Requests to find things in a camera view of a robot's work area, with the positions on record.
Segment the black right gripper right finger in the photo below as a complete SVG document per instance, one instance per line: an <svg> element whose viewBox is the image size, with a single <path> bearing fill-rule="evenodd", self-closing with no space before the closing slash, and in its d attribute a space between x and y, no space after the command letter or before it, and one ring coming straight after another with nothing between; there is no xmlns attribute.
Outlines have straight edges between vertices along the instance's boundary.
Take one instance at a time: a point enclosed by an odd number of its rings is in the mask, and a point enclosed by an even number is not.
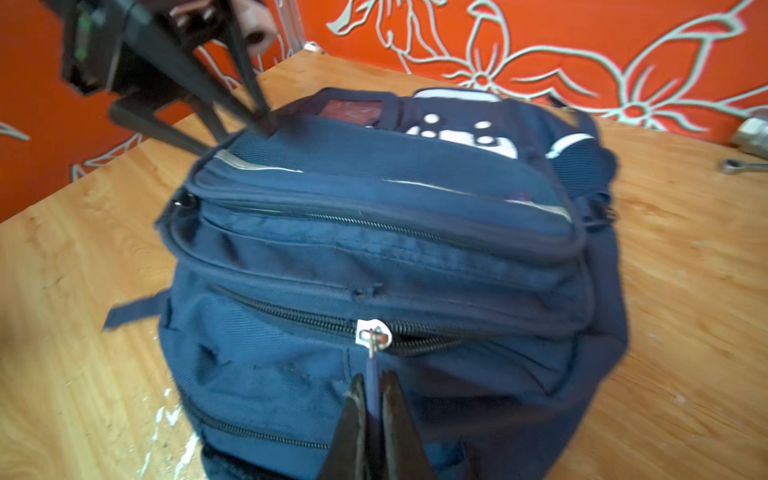
<svg viewBox="0 0 768 480"><path fill-rule="evenodd" d="M437 480L397 374L381 375L382 474L389 480Z"/></svg>

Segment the navy blue backpack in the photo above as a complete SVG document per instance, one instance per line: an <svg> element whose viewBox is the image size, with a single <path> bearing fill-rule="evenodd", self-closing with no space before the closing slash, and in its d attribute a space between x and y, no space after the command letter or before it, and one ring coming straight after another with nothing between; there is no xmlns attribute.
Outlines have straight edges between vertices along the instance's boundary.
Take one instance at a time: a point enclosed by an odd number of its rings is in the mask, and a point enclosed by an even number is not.
<svg viewBox="0 0 768 480"><path fill-rule="evenodd" d="M326 88L206 152L156 227L157 317L211 479L316 479L364 376L399 377L438 479L541 479L625 354L611 184L594 120L489 93Z"/></svg>

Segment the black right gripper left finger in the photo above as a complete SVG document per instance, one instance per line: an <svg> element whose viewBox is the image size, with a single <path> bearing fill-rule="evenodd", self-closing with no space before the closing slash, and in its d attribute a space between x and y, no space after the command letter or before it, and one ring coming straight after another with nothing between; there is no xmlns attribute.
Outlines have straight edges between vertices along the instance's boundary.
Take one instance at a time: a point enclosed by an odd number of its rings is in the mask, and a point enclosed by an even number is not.
<svg viewBox="0 0 768 480"><path fill-rule="evenodd" d="M368 409L364 376L354 377L317 480L369 478Z"/></svg>

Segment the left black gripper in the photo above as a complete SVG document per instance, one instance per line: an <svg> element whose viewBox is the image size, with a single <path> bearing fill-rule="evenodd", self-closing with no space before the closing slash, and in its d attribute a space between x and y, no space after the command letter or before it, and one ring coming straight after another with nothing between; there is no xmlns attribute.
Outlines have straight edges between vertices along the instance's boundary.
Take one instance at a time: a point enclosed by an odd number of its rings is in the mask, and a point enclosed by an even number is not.
<svg viewBox="0 0 768 480"><path fill-rule="evenodd" d="M211 110L219 106L264 135L276 120L254 72L279 29L261 1L48 1L63 27L61 76L83 95L121 97L165 79ZM195 55L211 41L226 45L252 104L243 103ZM148 103L122 98L109 107L116 125L193 155L208 146L156 117Z"/></svg>

